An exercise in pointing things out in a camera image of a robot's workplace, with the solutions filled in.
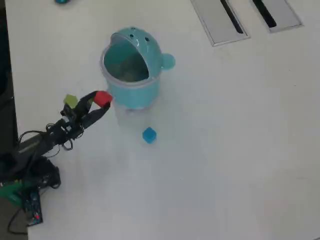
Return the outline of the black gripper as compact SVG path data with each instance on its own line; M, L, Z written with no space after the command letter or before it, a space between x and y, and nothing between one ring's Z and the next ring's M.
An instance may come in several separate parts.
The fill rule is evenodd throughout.
M97 91L93 91L84 97L82 97L75 106L75 113L81 118L81 125L74 121L71 121L68 117L63 116L58 120L54 127L62 130L68 137L78 137L83 134L83 128L88 128L99 119L101 119L105 113L111 107L111 103L107 102L103 107L90 111Z

